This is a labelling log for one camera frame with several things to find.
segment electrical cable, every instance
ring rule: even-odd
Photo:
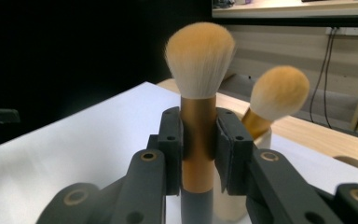
[[[328,68],[330,65],[330,59],[331,59],[331,52],[333,50],[333,42],[334,42],[334,37],[336,36],[337,33],[337,28],[334,30],[332,37],[331,37],[331,41],[330,41],[330,49],[328,52],[328,58],[327,58],[327,65],[326,65],[326,69],[324,70],[324,118],[327,122],[327,125],[330,129],[332,129],[330,122],[328,121],[328,116],[327,116],[327,103],[326,103],[326,90],[327,90],[327,74],[328,74]]]
[[[330,31],[330,34],[328,36],[328,40],[327,40],[327,47],[326,47],[326,52],[324,54],[324,61],[322,63],[322,68],[321,68],[321,72],[319,74],[319,77],[318,77],[318,81],[316,83],[316,86],[315,86],[315,89],[313,91],[313,94],[311,96],[311,99],[310,99],[310,121],[312,123],[314,123],[314,120],[313,120],[313,117],[312,117],[312,106],[313,106],[313,101],[315,99],[315,95],[316,95],[316,91],[318,90],[318,87],[321,83],[321,79],[322,79],[322,76],[323,76],[323,73],[324,73],[324,66],[326,65],[326,61],[328,60],[327,62],[327,67],[328,65],[330,64],[330,58],[331,58],[331,51],[332,51],[332,45],[333,45],[333,40],[334,40],[334,37],[337,33],[337,27],[332,27],[331,28],[331,31]],[[329,127],[331,128],[329,122],[328,122],[328,119],[327,119],[327,115],[326,115],[326,103],[325,103],[325,90],[326,90],[326,85],[324,85],[324,116],[327,120],[327,123],[329,125]]]

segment power outlet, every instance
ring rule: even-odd
[[[331,27],[327,27],[325,33],[330,35]],[[338,27],[336,35],[358,35],[358,27]]]

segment brush ferrule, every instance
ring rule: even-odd
[[[193,193],[207,192],[213,188],[216,96],[201,100],[182,97],[180,115],[184,124],[183,187]]]
[[[261,118],[251,108],[248,108],[241,122],[255,140],[269,131],[273,121]]]

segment wooden surface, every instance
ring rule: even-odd
[[[180,93],[172,78],[160,82],[158,86]],[[229,109],[241,118],[249,107],[249,103],[217,93],[216,106]],[[272,124],[271,128],[273,133],[324,155],[348,156],[358,160],[358,137],[294,117],[279,119]]]

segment white bristles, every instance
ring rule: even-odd
[[[165,58],[182,97],[214,97],[234,50],[235,41],[229,31],[214,23],[192,23],[173,34]]]
[[[293,66],[268,70],[254,85],[250,108],[263,119],[274,121],[296,113],[310,91],[307,77]]]

